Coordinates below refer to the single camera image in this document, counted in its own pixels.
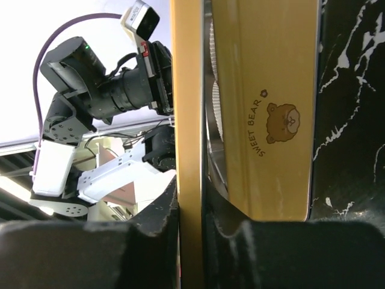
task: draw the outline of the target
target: cartoon bear face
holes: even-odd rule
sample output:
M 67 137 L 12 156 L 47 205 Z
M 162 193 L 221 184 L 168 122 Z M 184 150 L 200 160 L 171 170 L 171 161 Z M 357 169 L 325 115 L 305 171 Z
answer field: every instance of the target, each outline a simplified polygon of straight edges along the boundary
M 300 113 L 292 104 L 267 106 L 267 143 L 291 140 L 300 127 Z

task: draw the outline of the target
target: robotic arm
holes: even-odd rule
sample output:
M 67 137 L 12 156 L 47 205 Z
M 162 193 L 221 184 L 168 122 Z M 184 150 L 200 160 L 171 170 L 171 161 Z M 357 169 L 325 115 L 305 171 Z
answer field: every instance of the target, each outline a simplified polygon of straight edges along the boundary
M 160 115 L 173 114 L 170 51 L 160 42 L 148 41 L 158 22 L 159 16 L 150 6 L 135 2 L 122 16 L 121 25 L 134 36 L 138 54 L 123 57 L 108 75 L 82 37 L 68 39 L 46 54 L 40 71 L 57 93 L 44 122 L 32 187 L 35 195 L 30 204 L 81 216 L 89 205 L 136 178 L 175 168 L 173 128 L 160 126 L 130 152 L 92 171 L 72 173 L 69 178 L 82 136 L 96 132 L 93 119 L 110 125 L 114 116 L 145 106 Z M 134 57 L 137 66 L 124 67 L 117 74 Z M 67 210 L 75 203 L 76 214 Z

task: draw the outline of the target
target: wire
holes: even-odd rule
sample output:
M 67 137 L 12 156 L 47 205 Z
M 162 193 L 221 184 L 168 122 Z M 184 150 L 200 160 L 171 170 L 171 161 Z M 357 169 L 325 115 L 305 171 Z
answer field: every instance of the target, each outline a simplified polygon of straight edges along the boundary
M 37 91 L 37 75 L 39 74 L 39 67 L 42 63 L 42 60 L 46 51 L 48 50 L 48 47 L 64 30 L 73 26 L 74 24 L 77 24 L 86 20 L 92 20 L 92 19 L 101 19 L 101 18 L 120 19 L 121 17 L 122 17 L 121 14 L 115 14 L 115 13 L 93 13 L 93 14 L 83 15 L 83 16 L 74 18 L 72 20 L 69 20 L 68 22 L 60 26 L 58 29 L 56 29 L 54 33 L 52 33 L 52 35 L 47 39 L 47 41 L 44 43 L 43 47 L 41 48 L 40 52 L 38 53 L 38 56 L 36 58 L 35 65 L 34 65 L 33 74 L 32 74 L 32 89 L 34 94 L 34 102 L 35 102 L 37 120 L 38 120 L 38 144 L 37 144 L 36 156 L 34 160 L 34 166 L 32 170 L 33 175 L 36 174 L 37 164 L 39 162 L 40 147 L 42 145 L 42 138 L 43 138 L 43 116 L 42 116 L 42 108 L 40 106 L 40 101 L 39 101 L 39 94 Z
M 116 152 L 114 152 L 112 149 L 110 149 L 110 148 L 105 148 L 107 151 L 110 151 L 110 152 L 112 152 L 117 158 L 119 157 L 119 155 L 116 153 Z
M 82 163 L 85 163 L 86 161 L 90 161 L 90 160 L 93 160 L 93 159 L 95 159 L 95 157 L 85 158 L 84 160 L 77 161 L 77 162 L 73 163 L 72 165 L 76 166 L 78 164 L 82 164 Z
M 92 149 L 90 148 L 87 148 L 84 146 L 85 149 L 88 149 L 88 151 L 94 156 L 94 158 L 96 158 L 96 154 L 92 151 Z
M 90 137 L 84 144 L 84 148 L 87 148 L 88 145 L 91 143 L 92 140 L 95 138 L 100 137 L 101 135 L 94 135 L 93 137 Z M 127 135 L 127 134 L 122 134 L 120 132 L 114 132 L 112 134 L 104 134 L 103 137 L 120 137 L 120 138 L 137 138 L 136 136 L 133 135 Z
M 123 146 L 125 146 L 126 144 L 128 144 L 130 141 L 131 141 L 131 145 L 136 144 L 138 141 L 140 141 L 140 139 L 141 139 L 142 137 L 144 137 L 144 136 L 145 136 L 146 134 L 148 134 L 150 131 L 153 131 L 154 129 L 160 127 L 160 126 L 161 126 L 160 124 L 161 124 L 162 122 L 164 122 L 164 121 L 166 121 L 166 119 L 162 119 L 162 120 L 161 120 L 160 122 L 158 122 L 158 124 L 157 124 L 156 126 L 154 126 L 153 128 L 150 128 L 149 130 L 144 131 L 144 132 L 142 132 L 141 134 L 138 134 L 137 136 L 135 136 L 134 142 L 132 142 L 132 140 L 126 140 L 126 141 L 123 143 Z
M 134 52 L 133 52 L 133 53 L 128 53 L 127 55 L 123 56 L 123 57 L 118 61 L 116 68 L 115 68 L 113 71 L 111 71 L 111 73 L 108 75 L 108 78 L 114 77 L 114 76 L 118 73 L 119 69 L 120 69 L 120 68 L 121 68 L 127 61 L 133 59 L 133 58 L 136 57 L 137 55 L 138 55 L 137 53 L 134 53 Z

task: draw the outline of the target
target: white veining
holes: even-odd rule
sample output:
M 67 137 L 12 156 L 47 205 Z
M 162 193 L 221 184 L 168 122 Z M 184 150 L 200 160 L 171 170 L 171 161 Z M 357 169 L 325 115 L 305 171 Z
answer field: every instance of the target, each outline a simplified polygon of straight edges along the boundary
M 333 207 L 333 205 L 331 204 L 331 199 L 329 197 L 325 198 L 325 204 L 328 205 L 330 208 Z
M 236 247 L 235 239 L 230 239 L 230 251 L 234 257 L 234 267 L 238 267 L 239 255 L 238 255 L 238 248 Z
M 243 235 L 245 237 L 245 242 L 247 245 L 247 251 L 250 258 L 250 265 L 253 272 L 253 283 L 255 288 L 260 287 L 260 277 L 257 266 L 257 248 L 254 243 L 253 237 L 253 228 L 251 227 L 251 222 L 244 222 L 242 226 Z
M 377 163 L 378 163 L 378 155 L 380 154 L 381 150 L 385 148 L 385 144 L 383 144 L 382 146 L 380 146 L 379 149 L 377 149 L 377 152 L 375 153 L 375 158 L 374 158 L 374 165 L 373 165 L 373 182 L 375 183 L 376 180 L 377 180 L 377 174 L 376 174 L 376 171 L 377 171 Z
M 333 47 L 331 48 L 331 51 L 330 51 L 330 53 L 329 53 L 329 55 L 328 55 L 328 57 L 327 57 L 326 64 L 325 64 L 325 68 L 324 68 L 324 71 L 323 71 L 323 73 L 322 73 L 321 79 L 319 80 L 319 83 L 322 83 L 322 80 L 324 79 L 325 72 L 326 72 L 326 70 L 327 70 L 327 68 L 328 68 L 328 65 L 329 65 L 330 57 L 333 55 L 334 49 L 335 49 L 335 47 L 336 47 L 336 45 L 337 45 L 337 43 L 338 43 L 338 38 L 339 38 L 340 36 L 341 36 L 341 34 L 338 34 L 337 39 L 336 39 L 336 43 L 335 43 L 335 44 L 333 45 Z
M 346 209 L 343 209 L 341 212 L 336 210 L 335 214 L 338 214 L 340 216 L 346 216 L 348 214 L 350 208 L 353 207 L 353 204 L 354 204 L 354 202 L 348 203 L 348 206 L 346 207 Z
M 323 1 L 322 1 L 322 14 L 324 14 L 324 12 L 325 12 L 325 6 L 326 6 L 326 4 L 327 4 L 327 1 L 328 1 L 328 0 L 323 0 Z
M 310 209 L 313 208 L 314 203 L 315 203 L 316 200 L 319 200 L 319 197 L 316 197 L 315 199 L 313 199 L 313 202 L 312 202 L 312 204 L 311 204 L 311 206 L 310 206 Z
M 353 34 L 357 31 L 359 25 L 362 23 L 363 12 L 365 11 L 366 6 L 369 3 L 373 4 L 375 2 L 376 1 L 368 0 L 368 1 L 366 1 L 365 5 L 360 9 L 359 14 L 357 15 L 356 24 L 354 25 L 354 28 L 352 29 L 352 31 L 350 33 L 348 42 L 346 43 L 346 46 L 345 46 L 344 50 L 342 51 L 341 55 L 339 56 L 339 58 L 337 60 L 337 66 L 333 69 L 334 72 L 335 72 L 335 75 L 328 82 L 326 82 L 324 85 L 321 86 L 321 89 L 319 91 L 320 93 L 322 93 L 323 90 L 326 87 L 328 87 L 331 83 L 333 83 L 335 80 L 338 79 L 338 77 L 339 77 L 339 69 L 348 69 L 348 68 L 350 68 L 350 62 L 349 62 L 349 59 L 347 57 L 347 49 L 348 49 L 348 47 L 349 47 L 349 45 L 351 43 L 351 39 L 353 37 Z M 335 141 L 336 139 L 341 137 L 344 129 L 348 126 L 350 121 L 353 120 L 353 118 L 358 113 L 358 111 L 360 109 L 361 92 L 362 92 L 362 88 L 363 88 L 364 84 L 367 85 L 369 89 L 371 89 L 372 91 L 375 92 L 375 89 L 373 88 L 373 86 L 371 86 L 370 83 L 368 83 L 367 79 L 365 79 L 365 75 L 366 75 L 366 71 L 368 70 L 369 63 L 370 63 L 370 60 L 371 60 L 371 56 L 373 55 L 374 51 L 377 49 L 379 44 L 385 42 L 385 31 L 381 32 L 381 29 L 382 29 L 382 26 L 383 26 L 382 17 L 383 17 L 383 14 L 380 13 L 380 15 L 377 17 L 377 20 L 376 20 L 376 28 L 375 28 L 375 32 L 374 32 L 373 35 L 371 35 L 369 32 L 364 33 L 364 35 L 363 35 L 363 46 L 362 46 L 363 53 L 360 56 L 358 63 L 354 66 L 354 71 L 355 72 L 357 72 L 360 67 L 364 66 L 363 71 L 359 75 L 356 76 L 356 78 L 357 78 L 357 80 L 359 82 L 359 85 L 360 85 L 359 89 L 358 89 L 358 92 L 357 92 L 357 95 L 356 95 L 356 107 L 355 107 L 355 109 L 353 109 L 353 112 L 350 115 L 350 117 L 348 118 L 348 120 L 340 128 L 337 128 L 335 126 L 334 130 L 331 131 L 331 135 L 327 136 L 325 141 L 323 143 L 321 143 L 315 149 L 315 154 L 314 154 L 314 157 L 313 157 L 313 161 L 315 161 L 317 159 L 319 151 L 323 147 L 329 145 L 330 143 L 332 143 L 333 141 Z

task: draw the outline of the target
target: flower icon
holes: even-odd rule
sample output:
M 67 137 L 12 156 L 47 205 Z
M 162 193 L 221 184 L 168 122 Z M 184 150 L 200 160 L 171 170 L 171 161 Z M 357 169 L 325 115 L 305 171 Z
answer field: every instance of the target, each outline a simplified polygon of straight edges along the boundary
M 265 89 L 262 90 L 262 91 L 260 92 L 260 96 L 263 97 L 263 98 L 267 97 L 267 96 L 268 96 L 267 90 L 265 90 Z

